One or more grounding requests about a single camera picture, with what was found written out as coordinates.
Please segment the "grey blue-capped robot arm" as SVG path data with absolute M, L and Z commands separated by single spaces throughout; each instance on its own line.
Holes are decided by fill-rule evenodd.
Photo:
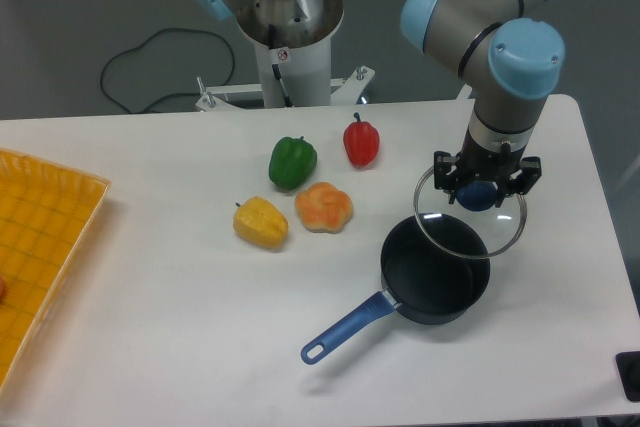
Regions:
M 330 41 L 342 0 L 198 0 L 212 16 L 236 19 L 255 48 L 268 107 L 327 105 Z M 547 0 L 406 0 L 404 37 L 476 92 L 461 150 L 434 156 L 433 182 L 470 211 L 527 194 L 541 163 L 524 154 L 565 58 L 560 34 L 531 20 Z

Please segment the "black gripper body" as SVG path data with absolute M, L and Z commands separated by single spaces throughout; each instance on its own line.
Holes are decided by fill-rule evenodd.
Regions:
M 474 180 L 498 182 L 519 169 L 524 151 L 524 148 L 511 150 L 502 147 L 497 152 L 487 150 L 467 131 L 458 153 L 459 180 L 462 183 Z

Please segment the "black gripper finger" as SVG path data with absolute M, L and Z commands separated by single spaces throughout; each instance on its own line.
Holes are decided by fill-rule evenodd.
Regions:
M 501 207 L 506 198 L 528 194 L 541 177 L 541 158 L 534 156 L 522 158 L 514 173 L 501 174 L 498 177 L 495 207 Z
M 458 155 L 445 151 L 436 151 L 433 157 L 434 188 L 448 196 L 448 203 L 453 205 L 459 188 L 457 163 Z

